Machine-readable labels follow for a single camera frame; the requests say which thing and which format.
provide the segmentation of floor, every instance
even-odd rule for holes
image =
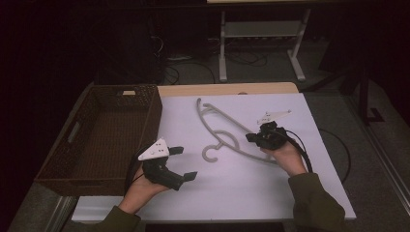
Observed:
[[[286,54],[291,43],[282,40],[232,41],[227,49],[228,83],[292,81],[301,90],[330,75],[317,69],[327,42],[306,41],[298,57],[307,80],[296,80]],[[218,41],[210,40],[210,53],[212,55],[201,59],[190,58],[183,52],[168,55],[163,84],[219,83]],[[384,122],[364,126],[357,116],[358,93],[356,91],[349,97],[341,95],[338,87],[342,80],[340,78],[316,92],[305,93],[305,97],[337,173],[340,179],[345,179],[344,188],[357,214],[357,219],[348,221],[348,224],[354,231],[408,231],[410,212],[397,195],[400,191],[390,178],[392,170],[389,172],[385,168],[386,162],[382,160],[386,159],[381,155],[388,157],[397,176],[409,186],[409,127],[392,108],[384,91],[373,82],[370,82],[368,106],[376,108]],[[373,141],[372,134],[378,142]],[[45,231],[49,221],[41,216],[51,215],[57,200],[55,193],[34,185],[9,231]],[[84,229],[82,224],[70,220],[62,227],[63,231]],[[284,223],[284,230],[296,231],[292,221]]]

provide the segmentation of dark background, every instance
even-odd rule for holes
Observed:
[[[216,12],[89,11],[106,7],[105,1],[98,0],[9,0],[0,4],[0,230],[4,231],[76,99],[90,82],[160,83],[161,59],[152,55],[156,45],[150,34],[163,37],[170,44],[167,49],[186,49],[206,57],[199,44],[218,34],[220,19]],[[321,65],[324,70],[337,72],[365,56],[371,78],[410,124],[407,5],[388,1],[377,7],[319,7],[312,12],[305,38],[332,39]],[[146,24],[148,16],[152,20]]]

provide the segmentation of brown woven basket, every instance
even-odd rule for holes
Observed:
[[[93,86],[79,101],[35,181],[66,196],[123,195],[132,155],[158,136],[158,88]]]

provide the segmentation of human hand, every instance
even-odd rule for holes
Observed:
[[[261,148],[260,150],[273,156],[278,162],[278,165],[291,177],[307,173],[301,155],[290,142],[286,142],[282,147],[276,150],[268,150],[265,148]]]
[[[124,199],[118,205],[118,208],[122,211],[133,215],[146,205],[155,195],[169,189],[159,184],[153,184],[145,178],[142,171],[142,165],[136,171],[134,178],[137,179],[132,182]]]

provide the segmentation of green sleeve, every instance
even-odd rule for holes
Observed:
[[[300,174],[289,178],[295,198],[293,216],[295,223],[325,231],[350,231],[344,222],[344,210],[323,189],[315,173]]]
[[[106,218],[91,227],[93,232],[132,232],[141,218],[136,215],[130,215],[114,206]]]

